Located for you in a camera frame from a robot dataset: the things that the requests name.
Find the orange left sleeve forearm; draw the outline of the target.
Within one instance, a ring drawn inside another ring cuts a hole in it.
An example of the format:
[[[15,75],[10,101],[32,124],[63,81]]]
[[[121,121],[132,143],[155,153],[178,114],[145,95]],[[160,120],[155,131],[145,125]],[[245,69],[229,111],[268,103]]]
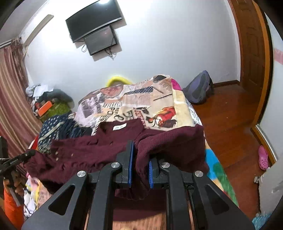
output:
[[[13,226],[21,230],[24,224],[24,208],[17,206],[13,197],[4,190],[4,212]]]

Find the person left hand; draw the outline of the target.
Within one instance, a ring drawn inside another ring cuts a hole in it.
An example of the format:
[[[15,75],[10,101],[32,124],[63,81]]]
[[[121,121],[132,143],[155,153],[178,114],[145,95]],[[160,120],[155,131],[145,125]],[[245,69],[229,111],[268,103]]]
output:
[[[25,178],[22,177],[18,172],[12,171],[11,175],[13,177],[13,182],[10,182],[8,178],[3,179],[4,190],[6,191],[7,195],[11,196],[11,192],[9,190],[9,185],[13,185],[15,187],[15,193],[20,195],[21,197],[24,196],[24,188],[22,185],[25,184]]]

